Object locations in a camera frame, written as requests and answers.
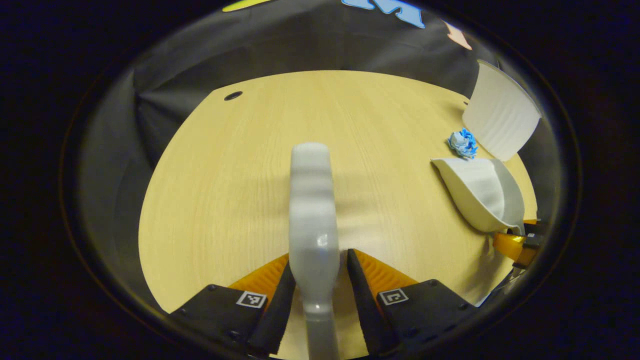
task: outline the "round table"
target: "round table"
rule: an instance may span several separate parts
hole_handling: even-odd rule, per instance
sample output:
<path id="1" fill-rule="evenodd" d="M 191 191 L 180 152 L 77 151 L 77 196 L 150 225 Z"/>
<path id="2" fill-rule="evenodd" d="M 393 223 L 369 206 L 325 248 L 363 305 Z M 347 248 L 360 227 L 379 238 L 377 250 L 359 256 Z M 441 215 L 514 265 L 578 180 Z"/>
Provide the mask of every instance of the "round table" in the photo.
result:
<path id="1" fill-rule="evenodd" d="M 240 96 L 228 99 L 234 92 Z M 339 243 L 417 281 L 438 279 L 476 303 L 511 270 L 487 234 L 456 209 L 431 158 L 463 127 L 468 99 L 420 81 L 372 72 L 310 71 L 219 88 L 164 151 L 140 217 L 142 269 L 167 312 L 205 285 L 228 286 L 288 252 L 291 149 L 331 151 Z M 492 158 L 479 146 L 478 158 Z M 529 175 L 505 163 L 536 218 Z M 342 269 L 334 292 L 340 356 L 367 355 Z M 276 357 L 306 359 L 300 296 Z"/>

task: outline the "crumpled blue paper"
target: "crumpled blue paper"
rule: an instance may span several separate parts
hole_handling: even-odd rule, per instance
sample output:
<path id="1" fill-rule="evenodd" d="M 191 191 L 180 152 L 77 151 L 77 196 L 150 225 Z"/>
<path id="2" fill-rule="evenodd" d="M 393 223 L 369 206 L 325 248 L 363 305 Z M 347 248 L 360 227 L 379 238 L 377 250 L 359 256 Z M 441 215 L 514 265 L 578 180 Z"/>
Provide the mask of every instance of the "crumpled blue paper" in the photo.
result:
<path id="1" fill-rule="evenodd" d="M 478 150 L 476 138 L 464 127 L 462 131 L 452 133 L 447 142 L 449 142 L 449 147 L 461 157 L 471 159 L 476 157 L 476 151 Z"/>

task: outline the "wooden table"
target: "wooden table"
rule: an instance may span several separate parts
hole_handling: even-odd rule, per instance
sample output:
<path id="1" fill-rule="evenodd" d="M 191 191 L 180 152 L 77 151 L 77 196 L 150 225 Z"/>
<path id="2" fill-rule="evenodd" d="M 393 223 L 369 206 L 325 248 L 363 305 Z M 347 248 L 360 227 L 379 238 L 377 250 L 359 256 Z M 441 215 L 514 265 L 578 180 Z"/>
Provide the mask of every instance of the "wooden table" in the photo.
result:
<path id="1" fill-rule="evenodd" d="M 225 97 L 242 91 L 239 97 Z M 160 306 L 176 310 L 206 284 L 228 286 L 288 252 L 291 148 L 329 146 L 341 249 L 356 248 L 417 281 L 436 278 L 471 303 L 513 263 L 456 209 L 431 158 L 462 127 L 460 94 L 372 72 L 295 72 L 213 91 L 167 146 L 140 218 L 140 259 Z M 479 158 L 491 158 L 481 146 Z M 506 163 L 525 218 L 529 175 Z M 342 272 L 334 295 L 340 355 L 367 354 Z M 277 357 L 307 358 L 298 294 Z"/>

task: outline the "white bowl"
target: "white bowl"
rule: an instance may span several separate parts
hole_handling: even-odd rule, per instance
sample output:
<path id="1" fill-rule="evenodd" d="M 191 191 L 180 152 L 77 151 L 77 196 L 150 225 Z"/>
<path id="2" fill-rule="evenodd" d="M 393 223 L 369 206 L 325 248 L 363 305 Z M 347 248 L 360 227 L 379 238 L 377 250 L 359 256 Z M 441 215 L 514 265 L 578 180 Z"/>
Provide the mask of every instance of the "white bowl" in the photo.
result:
<path id="1" fill-rule="evenodd" d="M 432 159 L 462 216 L 476 229 L 524 234 L 524 200 L 500 160 Z"/>

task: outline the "black fabric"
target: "black fabric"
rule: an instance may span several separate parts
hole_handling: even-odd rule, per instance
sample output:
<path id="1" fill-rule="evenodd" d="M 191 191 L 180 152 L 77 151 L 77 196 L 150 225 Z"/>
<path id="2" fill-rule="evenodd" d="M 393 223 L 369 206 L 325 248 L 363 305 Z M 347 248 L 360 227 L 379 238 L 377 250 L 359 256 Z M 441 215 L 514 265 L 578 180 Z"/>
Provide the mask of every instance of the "black fabric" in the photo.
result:
<path id="1" fill-rule="evenodd" d="M 422 11 L 424 29 L 338 0 L 274 0 L 216 12 L 156 44 L 117 79 L 89 119 L 77 202 L 112 273 L 159 309 L 138 254 L 140 210 L 154 167 L 187 116 L 213 90 L 307 70 L 360 70 L 425 81 L 471 96 L 481 58 Z"/>

